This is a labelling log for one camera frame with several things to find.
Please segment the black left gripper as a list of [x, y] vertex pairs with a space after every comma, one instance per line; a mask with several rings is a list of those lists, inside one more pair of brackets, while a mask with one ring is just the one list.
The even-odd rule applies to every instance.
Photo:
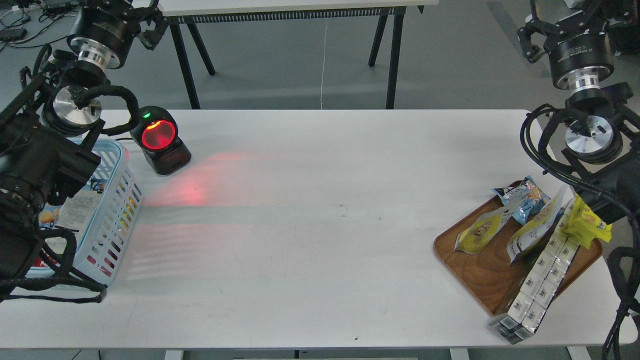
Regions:
[[139, 23], [153, 23], [141, 32], [138, 22], [122, 14], [132, 9], [131, 0], [83, 0], [66, 38], [68, 46], [79, 59], [103, 69], [121, 68], [135, 37], [147, 50], [155, 50], [169, 27], [167, 18], [162, 11], [139, 11]]

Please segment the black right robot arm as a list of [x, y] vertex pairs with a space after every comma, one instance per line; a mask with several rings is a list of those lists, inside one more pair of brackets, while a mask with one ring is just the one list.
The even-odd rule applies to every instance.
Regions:
[[625, 218], [631, 227], [632, 245], [615, 248], [606, 260], [621, 303], [601, 357], [619, 360], [622, 322], [639, 312], [639, 116], [627, 105], [628, 83], [602, 82], [614, 73], [618, 44], [639, 48], [639, 2], [581, 0], [576, 13], [550, 23], [532, 0], [517, 36], [523, 57], [535, 63], [547, 55], [553, 86], [570, 93], [563, 108], [543, 104], [526, 116], [523, 149], [604, 223]]

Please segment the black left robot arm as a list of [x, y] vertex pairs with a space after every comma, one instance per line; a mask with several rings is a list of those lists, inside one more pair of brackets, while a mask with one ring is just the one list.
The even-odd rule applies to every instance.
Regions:
[[32, 68], [20, 71], [22, 91], [1, 112], [1, 300], [17, 288], [38, 291], [57, 285], [80, 287], [100, 303], [104, 284], [74, 267], [77, 241], [66, 229], [43, 230], [45, 205], [73, 198], [101, 163], [93, 152], [99, 135], [130, 132], [141, 120], [130, 89], [112, 85], [107, 69], [121, 68], [134, 39], [156, 48], [169, 27], [152, 0], [82, 0], [66, 37], [70, 50], [44, 44]]

